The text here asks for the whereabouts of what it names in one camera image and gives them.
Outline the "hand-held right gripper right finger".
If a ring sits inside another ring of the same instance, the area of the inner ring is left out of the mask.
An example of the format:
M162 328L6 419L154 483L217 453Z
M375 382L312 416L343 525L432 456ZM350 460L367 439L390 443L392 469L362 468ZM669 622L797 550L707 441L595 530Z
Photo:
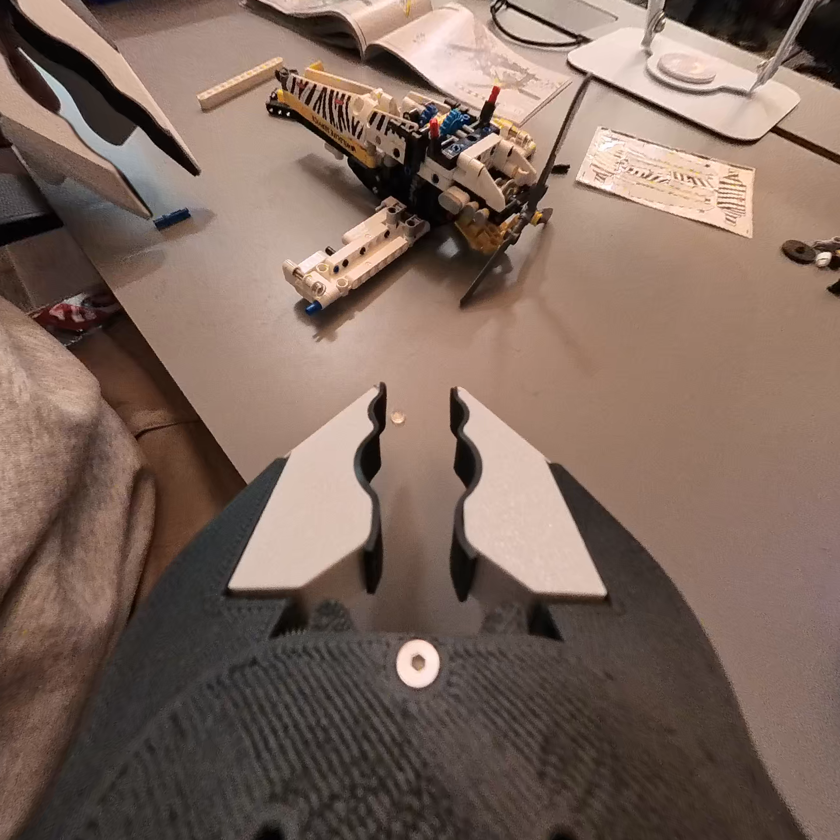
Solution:
M449 574L483 631L548 632L554 607L608 606L608 590L550 460L463 386L449 392L455 504Z

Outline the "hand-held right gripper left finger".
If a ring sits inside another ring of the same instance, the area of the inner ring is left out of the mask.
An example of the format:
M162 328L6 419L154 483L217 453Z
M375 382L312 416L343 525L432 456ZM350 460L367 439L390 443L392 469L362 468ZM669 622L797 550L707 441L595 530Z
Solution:
M386 386L369 388L281 460L227 583L241 599L290 598L304 613L351 606L382 580L380 499Z

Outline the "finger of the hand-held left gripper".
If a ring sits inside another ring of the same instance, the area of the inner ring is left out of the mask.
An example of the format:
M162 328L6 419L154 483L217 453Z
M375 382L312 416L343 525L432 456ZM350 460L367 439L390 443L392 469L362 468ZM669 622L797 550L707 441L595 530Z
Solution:
M10 2L9 40L64 89L99 140L119 147L139 130L190 175L200 175L181 136L83 2Z
M109 160L93 150L58 112L37 101L16 76L2 49L2 134L22 159L58 183L69 178L130 213L151 217L151 211L130 181Z

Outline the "zebra striped lego plane model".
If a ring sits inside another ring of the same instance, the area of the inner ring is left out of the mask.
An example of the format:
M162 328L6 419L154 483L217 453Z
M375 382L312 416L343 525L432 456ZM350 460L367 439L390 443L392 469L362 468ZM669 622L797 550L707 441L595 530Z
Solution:
M537 172L531 135L497 116L494 86L476 111L461 101L418 93L401 104L381 88L338 77L317 62L303 72L280 66L271 116L291 119L322 140L377 198L373 214L283 277L314 317L403 256L433 228L452 224L467 246L488 257L459 301L467 307L528 226L549 222L542 206L549 178L567 172L558 154L593 81L574 94L548 158Z

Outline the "long beige lego beam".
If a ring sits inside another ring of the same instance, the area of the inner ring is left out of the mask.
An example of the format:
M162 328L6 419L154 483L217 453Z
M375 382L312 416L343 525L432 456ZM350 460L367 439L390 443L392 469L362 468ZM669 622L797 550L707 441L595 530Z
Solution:
M196 95L198 106L202 112L215 110L260 85L275 80L277 71L283 66L283 59L275 57L219 82Z

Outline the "lego instruction booklet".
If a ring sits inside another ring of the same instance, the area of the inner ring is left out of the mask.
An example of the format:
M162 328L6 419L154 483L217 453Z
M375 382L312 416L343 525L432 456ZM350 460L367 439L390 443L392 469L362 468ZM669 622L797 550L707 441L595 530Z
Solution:
M343 39L364 60L387 53L446 98L481 110L498 88L496 116L523 125L571 84L526 59L459 3L430 1L260 1L313 25L322 39Z

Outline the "brown cardboard box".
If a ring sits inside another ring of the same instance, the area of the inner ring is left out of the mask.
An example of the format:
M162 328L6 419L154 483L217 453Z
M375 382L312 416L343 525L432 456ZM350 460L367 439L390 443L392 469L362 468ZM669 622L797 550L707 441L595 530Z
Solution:
M107 288L89 258L73 244L24 241L1 251L1 297L24 312Z

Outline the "red snack packet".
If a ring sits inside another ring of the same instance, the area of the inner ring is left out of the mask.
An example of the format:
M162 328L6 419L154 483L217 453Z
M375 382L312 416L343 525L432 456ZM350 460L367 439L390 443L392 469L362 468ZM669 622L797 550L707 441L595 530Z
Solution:
M117 318L123 311L110 291L79 294L29 313L64 346L72 345Z

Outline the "person's grey sweatshirt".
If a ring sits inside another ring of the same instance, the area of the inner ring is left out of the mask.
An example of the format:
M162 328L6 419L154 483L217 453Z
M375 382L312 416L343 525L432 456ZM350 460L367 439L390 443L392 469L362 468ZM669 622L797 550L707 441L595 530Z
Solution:
M123 630L154 483L98 380L1 307L1 837L23 829Z

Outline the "zebra striped sticker sheet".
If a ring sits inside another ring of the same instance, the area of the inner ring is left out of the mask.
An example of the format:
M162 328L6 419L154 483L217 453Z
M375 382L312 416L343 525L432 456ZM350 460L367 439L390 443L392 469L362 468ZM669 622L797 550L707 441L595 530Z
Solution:
M752 167L600 127L575 181L631 203L753 236Z

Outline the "white monitor stand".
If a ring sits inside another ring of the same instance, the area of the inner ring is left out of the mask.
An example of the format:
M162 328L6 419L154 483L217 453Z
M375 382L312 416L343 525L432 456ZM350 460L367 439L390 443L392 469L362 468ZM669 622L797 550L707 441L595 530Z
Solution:
M816 1L801 4L775 53L756 70L662 36L664 1L647 3L643 28L612 31L572 50L568 63L702 129L726 139L752 142L760 140L801 102L797 91L774 76L816 6Z

